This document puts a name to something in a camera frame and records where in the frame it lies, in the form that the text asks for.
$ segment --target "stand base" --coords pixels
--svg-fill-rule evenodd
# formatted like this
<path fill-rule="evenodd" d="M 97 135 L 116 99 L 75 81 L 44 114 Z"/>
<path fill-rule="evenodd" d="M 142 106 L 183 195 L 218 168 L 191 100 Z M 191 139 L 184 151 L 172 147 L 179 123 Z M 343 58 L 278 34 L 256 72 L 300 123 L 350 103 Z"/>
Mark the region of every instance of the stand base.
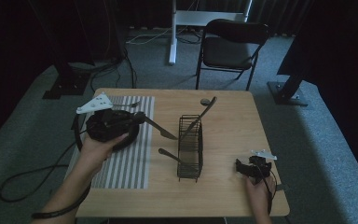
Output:
<path fill-rule="evenodd" d="M 300 105 L 308 106 L 307 100 L 304 98 L 303 93 L 300 89 L 290 99 L 283 99 L 279 97 L 279 91 L 283 88 L 284 82 L 268 82 L 269 90 L 274 97 L 275 104 L 277 105 Z"/>
<path fill-rule="evenodd" d="M 89 83 L 91 73 L 76 74 L 75 80 L 63 81 L 57 77 L 50 91 L 46 91 L 42 99 L 58 100 L 62 95 L 83 95 Z"/>

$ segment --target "person's right hand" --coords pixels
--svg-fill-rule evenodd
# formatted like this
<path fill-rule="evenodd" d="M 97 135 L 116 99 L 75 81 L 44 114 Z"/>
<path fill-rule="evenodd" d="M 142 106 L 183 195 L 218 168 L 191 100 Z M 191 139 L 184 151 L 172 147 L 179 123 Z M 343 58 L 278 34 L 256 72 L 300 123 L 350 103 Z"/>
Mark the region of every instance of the person's right hand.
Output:
<path fill-rule="evenodd" d="M 249 203 L 252 207 L 253 213 L 257 223 L 271 223 L 269 218 L 269 191 L 266 188 L 264 181 L 260 181 L 256 185 L 252 180 L 244 175 L 245 189 L 248 194 Z M 272 176 L 266 178 L 269 190 L 273 193 L 275 191 L 275 181 Z"/>

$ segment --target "chair leg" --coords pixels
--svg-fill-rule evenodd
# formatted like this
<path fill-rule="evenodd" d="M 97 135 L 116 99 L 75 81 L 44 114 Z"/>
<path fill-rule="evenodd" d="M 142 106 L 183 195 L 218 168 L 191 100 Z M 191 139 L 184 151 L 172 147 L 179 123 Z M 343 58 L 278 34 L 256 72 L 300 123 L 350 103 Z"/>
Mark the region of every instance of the chair leg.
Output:
<path fill-rule="evenodd" d="M 202 64 L 202 49 L 200 50 L 199 62 L 197 63 L 197 71 L 196 71 L 196 76 L 197 76 L 196 90 L 199 89 L 199 84 L 200 84 L 201 64 Z"/>
<path fill-rule="evenodd" d="M 248 79 L 248 84 L 246 85 L 246 90 L 248 91 L 249 88 L 251 87 L 251 82 L 252 82 L 252 77 L 253 77 L 253 74 L 255 72 L 255 65 L 257 64 L 257 59 L 258 59 L 258 52 L 257 54 L 255 55 L 255 60 L 252 64 L 252 71 L 251 71 L 251 75 L 249 75 L 249 79 Z"/>
<path fill-rule="evenodd" d="M 248 84 L 246 85 L 246 90 L 247 90 L 247 91 L 248 91 L 249 88 L 251 87 L 251 82 L 252 82 L 252 77 L 253 77 L 254 71 L 255 71 L 255 67 L 252 66 L 251 75 L 249 75 Z"/>
<path fill-rule="evenodd" d="M 245 70 L 242 70 L 242 71 L 240 72 L 240 74 L 235 78 L 235 80 L 240 79 L 240 77 L 242 76 L 243 72 L 245 72 Z"/>

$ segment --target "utensil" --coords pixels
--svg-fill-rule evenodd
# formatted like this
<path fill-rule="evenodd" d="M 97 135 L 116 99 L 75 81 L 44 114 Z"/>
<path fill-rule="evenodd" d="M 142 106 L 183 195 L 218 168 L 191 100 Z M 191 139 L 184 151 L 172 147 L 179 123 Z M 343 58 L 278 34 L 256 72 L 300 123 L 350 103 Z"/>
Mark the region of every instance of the utensil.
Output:
<path fill-rule="evenodd" d="M 161 155 L 164 155 L 164 156 L 168 156 L 168 157 L 170 157 L 170 158 L 172 158 L 172 159 L 178 161 L 181 165 L 183 165 L 183 166 L 189 168 L 192 172 L 198 172 L 198 170 L 197 170 L 196 168 L 194 168 L 194 167 L 192 167 L 191 165 L 189 165 L 189 164 L 183 162 L 181 159 L 179 159 L 179 158 L 173 156 L 173 154 L 172 154 L 171 152 L 165 150 L 164 148 L 159 148 L 159 149 L 158 149 L 158 153 L 161 154 Z"/>
<path fill-rule="evenodd" d="M 199 122 L 199 120 L 206 114 L 206 112 L 208 112 L 209 109 L 211 109 L 211 107 L 214 105 L 214 102 L 216 102 L 217 97 L 213 97 L 212 101 L 208 104 L 208 106 L 205 108 L 205 110 L 202 112 L 202 114 L 199 116 L 198 119 L 194 120 L 187 128 L 187 130 L 185 131 L 185 133 L 182 135 L 182 138 L 179 139 L 182 141 L 182 139 L 184 139 L 186 137 L 186 135 L 191 131 L 191 129 L 197 124 L 197 122 Z"/>

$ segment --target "black wire basket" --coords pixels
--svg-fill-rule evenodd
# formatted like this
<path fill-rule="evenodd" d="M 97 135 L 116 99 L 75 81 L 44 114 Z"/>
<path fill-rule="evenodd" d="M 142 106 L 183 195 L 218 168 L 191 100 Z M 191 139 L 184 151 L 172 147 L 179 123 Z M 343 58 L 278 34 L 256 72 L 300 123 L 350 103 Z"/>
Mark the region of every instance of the black wire basket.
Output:
<path fill-rule="evenodd" d="M 202 171 L 202 124 L 199 115 L 183 115 L 179 118 L 179 141 L 178 141 L 178 162 L 177 175 L 180 178 L 196 179 Z M 186 133 L 188 127 L 197 122 L 194 127 Z"/>

